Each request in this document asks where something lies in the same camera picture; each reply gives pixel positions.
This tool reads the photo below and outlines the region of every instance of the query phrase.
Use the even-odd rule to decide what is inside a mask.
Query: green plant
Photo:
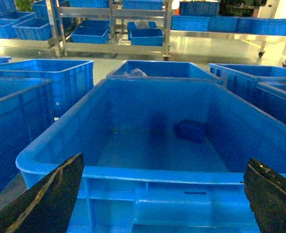
[[[34,0],[15,0],[15,1],[19,11],[33,11],[31,3],[36,2]]]

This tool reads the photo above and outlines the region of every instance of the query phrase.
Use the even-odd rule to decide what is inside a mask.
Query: crate bottom
[[[177,138],[174,132],[112,131],[97,166],[228,172],[207,139],[195,143]]]

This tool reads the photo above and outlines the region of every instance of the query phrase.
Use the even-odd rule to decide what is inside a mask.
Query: yellow floor line
[[[247,41],[247,40],[242,40],[243,42],[245,42],[245,43],[248,43],[248,44],[250,44],[250,45],[253,45],[253,46],[255,46],[255,47],[257,47],[257,48],[261,48],[261,46],[260,45],[257,45],[257,44],[255,44],[255,43],[252,43],[252,42],[250,42],[250,41]]]

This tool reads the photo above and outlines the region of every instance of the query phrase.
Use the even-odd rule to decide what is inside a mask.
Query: shiny floor
[[[285,43],[268,43],[266,53],[258,57],[260,41],[220,40],[187,37],[171,38],[170,61],[192,62],[209,70],[209,63],[232,63],[251,65],[282,66],[286,59]],[[0,56],[12,56],[12,61],[21,61],[34,58],[55,58],[54,49],[27,50],[0,47]],[[62,59],[93,60],[94,84],[106,77],[110,71],[118,68],[123,60],[162,60],[156,55],[127,55],[102,54],[91,52],[70,52],[69,57]],[[19,174],[0,194],[0,209],[18,197],[26,186]]]

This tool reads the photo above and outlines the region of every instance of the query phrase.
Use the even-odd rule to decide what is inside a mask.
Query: shelf caster wheel
[[[264,54],[265,54],[265,52],[259,52],[259,53],[258,53],[258,57],[259,57],[259,58],[262,58],[262,57],[264,56]]]

